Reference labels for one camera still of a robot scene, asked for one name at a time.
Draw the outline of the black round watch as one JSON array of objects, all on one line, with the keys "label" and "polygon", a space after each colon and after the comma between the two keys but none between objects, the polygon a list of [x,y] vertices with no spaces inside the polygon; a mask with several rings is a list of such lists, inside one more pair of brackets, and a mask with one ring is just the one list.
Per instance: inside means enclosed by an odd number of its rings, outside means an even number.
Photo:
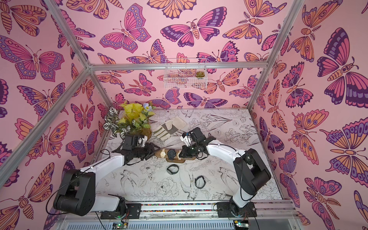
[{"label": "black round watch", "polygon": [[176,164],[172,164],[166,168],[166,171],[169,175],[175,175],[179,172],[179,166]]}]

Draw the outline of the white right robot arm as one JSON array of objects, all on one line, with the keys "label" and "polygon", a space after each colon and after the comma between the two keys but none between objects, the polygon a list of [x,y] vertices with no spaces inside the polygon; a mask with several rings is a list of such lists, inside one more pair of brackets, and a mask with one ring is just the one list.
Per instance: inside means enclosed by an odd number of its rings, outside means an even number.
[{"label": "white right robot arm", "polygon": [[254,149],[237,149],[213,136],[206,137],[198,127],[182,134],[180,140],[184,143],[180,158],[197,157],[202,153],[233,165],[239,188],[230,198],[229,208],[234,216],[250,213],[253,210],[250,207],[251,200],[271,179],[271,173],[259,153]]}]

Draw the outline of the translucent beige watch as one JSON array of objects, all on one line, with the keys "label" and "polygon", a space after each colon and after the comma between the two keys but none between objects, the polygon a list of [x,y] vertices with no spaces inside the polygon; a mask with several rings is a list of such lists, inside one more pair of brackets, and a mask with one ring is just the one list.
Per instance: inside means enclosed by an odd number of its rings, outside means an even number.
[{"label": "translucent beige watch", "polygon": [[177,153],[177,160],[185,161],[185,159],[183,158],[182,150],[179,150],[179,152]]}]

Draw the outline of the black chunky sport watch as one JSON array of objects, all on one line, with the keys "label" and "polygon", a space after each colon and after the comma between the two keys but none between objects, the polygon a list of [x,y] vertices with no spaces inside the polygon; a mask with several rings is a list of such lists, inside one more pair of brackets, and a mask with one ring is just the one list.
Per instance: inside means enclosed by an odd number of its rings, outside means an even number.
[{"label": "black chunky sport watch", "polygon": [[175,149],[169,149],[167,152],[167,161],[173,162],[175,160],[177,153]]}]

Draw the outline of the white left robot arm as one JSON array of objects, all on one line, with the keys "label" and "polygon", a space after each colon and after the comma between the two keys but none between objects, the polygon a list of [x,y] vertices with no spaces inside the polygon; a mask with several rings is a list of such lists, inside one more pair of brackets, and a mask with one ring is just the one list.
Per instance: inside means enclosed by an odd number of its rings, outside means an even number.
[{"label": "white left robot arm", "polygon": [[112,171],[130,165],[137,158],[148,160],[160,147],[147,142],[143,135],[126,135],[122,143],[108,157],[81,169],[65,172],[58,191],[55,192],[53,209],[61,214],[85,216],[91,212],[111,212],[115,218],[127,213],[126,200],[119,195],[99,195],[98,183]]}]

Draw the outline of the cream strap watch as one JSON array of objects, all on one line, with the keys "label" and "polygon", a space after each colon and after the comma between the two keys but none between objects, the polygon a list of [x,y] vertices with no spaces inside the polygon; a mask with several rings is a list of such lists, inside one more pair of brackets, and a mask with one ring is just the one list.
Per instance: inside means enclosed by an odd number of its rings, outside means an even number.
[{"label": "cream strap watch", "polygon": [[165,149],[163,149],[163,150],[160,152],[160,157],[161,157],[161,158],[166,158],[166,156],[167,156],[167,152],[166,152],[166,150],[165,150]]}]

